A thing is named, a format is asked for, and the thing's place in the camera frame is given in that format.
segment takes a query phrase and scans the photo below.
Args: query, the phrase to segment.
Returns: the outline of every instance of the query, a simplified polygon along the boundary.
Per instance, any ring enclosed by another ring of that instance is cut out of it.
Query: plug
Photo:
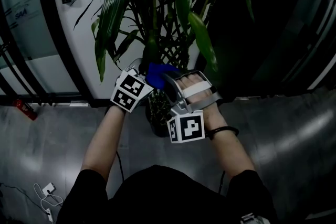
[[[47,214],[48,214],[49,221],[52,222],[52,223],[54,223],[54,219],[53,219],[53,217],[52,217],[50,208],[47,208]]]
[[[42,192],[45,196],[48,196],[48,194],[51,194],[55,190],[55,186],[52,183],[49,183]]]

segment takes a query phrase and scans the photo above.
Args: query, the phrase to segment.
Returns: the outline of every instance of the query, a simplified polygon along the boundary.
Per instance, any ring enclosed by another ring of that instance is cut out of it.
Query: blue cloth
[[[155,63],[149,64],[148,74],[146,76],[146,81],[154,88],[162,90],[165,81],[161,78],[161,74],[166,71],[178,71],[179,69],[172,65],[157,65]]]

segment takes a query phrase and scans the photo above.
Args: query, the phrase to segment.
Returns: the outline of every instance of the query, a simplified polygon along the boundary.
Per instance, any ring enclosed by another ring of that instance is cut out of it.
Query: white strap
[[[188,97],[190,97],[194,94],[205,91],[209,88],[211,88],[211,85],[209,84],[209,82],[201,81],[199,83],[196,83],[196,84],[184,89],[182,92],[183,92],[184,98],[188,98]]]

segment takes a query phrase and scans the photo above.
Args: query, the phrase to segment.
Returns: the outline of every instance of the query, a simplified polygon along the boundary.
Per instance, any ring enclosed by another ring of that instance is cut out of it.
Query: hand
[[[203,79],[199,75],[192,74],[189,75],[188,77],[183,77],[182,79],[177,80],[176,82],[177,84],[179,84],[180,88],[184,90],[201,81],[203,81]],[[187,98],[187,101],[189,103],[196,103],[198,101],[202,101],[211,94],[212,94],[211,90],[207,89],[205,91],[190,96],[189,98]],[[219,127],[227,126],[227,123],[224,120],[221,113],[219,112],[216,103],[213,103],[203,109],[203,118],[204,118],[204,126],[209,131]]]

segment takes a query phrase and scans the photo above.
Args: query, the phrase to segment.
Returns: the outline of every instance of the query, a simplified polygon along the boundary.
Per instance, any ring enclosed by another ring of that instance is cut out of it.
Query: person
[[[200,76],[192,74],[183,77],[178,84],[185,89],[200,81]],[[200,101],[210,94],[210,90],[203,91],[188,98],[188,102]],[[264,223],[277,223],[271,195],[235,133],[229,130],[217,132],[212,139],[219,162],[230,178],[227,197],[179,171],[154,165],[127,178],[108,200],[106,184],[124,117],[125,112],[118,106],[112,106],[106,113],[87,149],[81,172],[59,212],[58,224],[142,219],[149,222],[240,223],[242,217],[242,223],[247,223],[248,216],[259,217]],[[204,108],[203,117],[208,131],[227,126],[216,103]]]

